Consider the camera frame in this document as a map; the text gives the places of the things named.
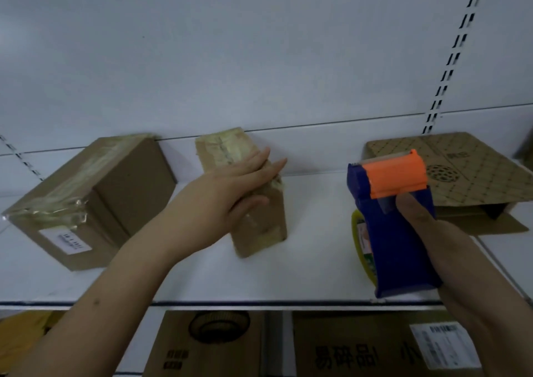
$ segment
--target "right hand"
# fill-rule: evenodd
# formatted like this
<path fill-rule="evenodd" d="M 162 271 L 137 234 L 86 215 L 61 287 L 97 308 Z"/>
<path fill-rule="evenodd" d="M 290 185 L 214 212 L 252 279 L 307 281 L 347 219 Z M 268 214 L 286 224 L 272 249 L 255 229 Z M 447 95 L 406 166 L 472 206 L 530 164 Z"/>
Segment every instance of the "right hand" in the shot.
<path fill-rule="evenodd" d="M 492 323 L 522 307 L 524 300 L 492 265 L 472 238 L 447 221 L 436 220 L 411 196 L 396 197 L 396 207 L 422 239 L 443 280 L 446 308 L 467 329 Z"/>

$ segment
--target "blue tape dispenser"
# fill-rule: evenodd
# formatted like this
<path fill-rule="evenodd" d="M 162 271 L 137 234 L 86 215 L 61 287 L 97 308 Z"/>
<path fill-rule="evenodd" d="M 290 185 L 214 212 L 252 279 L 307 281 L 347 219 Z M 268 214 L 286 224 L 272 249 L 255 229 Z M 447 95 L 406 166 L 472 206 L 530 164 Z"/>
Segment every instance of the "blue tape dispenser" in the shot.
<path fill-rule="evenodd" d="M 435 217 L 426 167 L 416 150 L 348 165 L 348 189 L 366 222 L 376 297 L 441 286 L 423 242 L 396 208 L 396 195 L 410 192 Z"/>

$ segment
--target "taped cardboard box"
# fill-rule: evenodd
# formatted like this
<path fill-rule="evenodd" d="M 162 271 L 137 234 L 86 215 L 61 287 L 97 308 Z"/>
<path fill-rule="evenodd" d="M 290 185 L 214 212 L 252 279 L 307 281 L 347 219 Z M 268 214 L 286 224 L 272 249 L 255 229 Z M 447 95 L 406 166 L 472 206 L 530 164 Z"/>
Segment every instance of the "taped cardboard box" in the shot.
<path fill-rule="evenodd" d="M 263 313 L 167 311 L 143 377 L 258 377 Z"/>
<path fill-rule="evenodd" d="M 294 312 L 296 373 L 483 376 L 466 330 L 446 311 Z"/>
<path fill-rule="evenodd" d="M 196 139 L 196 152 L 204 172 L 242 161 L 255 150 L 257 146 L 241 128 Z M 287 239 L 281 177 L 277 175 L 252 193 L 268 197 L 270 203 L 254 208 L 231 231 L 235 250 L 242 258 Z"/>
<path fill-rule="evenodd" d="M 64 311 L 26 311 L 0 320 L 0 375 L 19 360 L 63 317 Z"/>
<path fill-rule="evenodd" d="M 99 138 L 3 214 L 70 270 L 107 266 L 176 186 L 150 135 Z"/>
<path fill-rule="evenodd" d="M 365 157 L 415 148 L 423 158 L 437 218 L 470 235 L 508 234 L 528 228 L 508 211 L 533 200 L 533 175 L 469 133 L 369 141 Z"/>

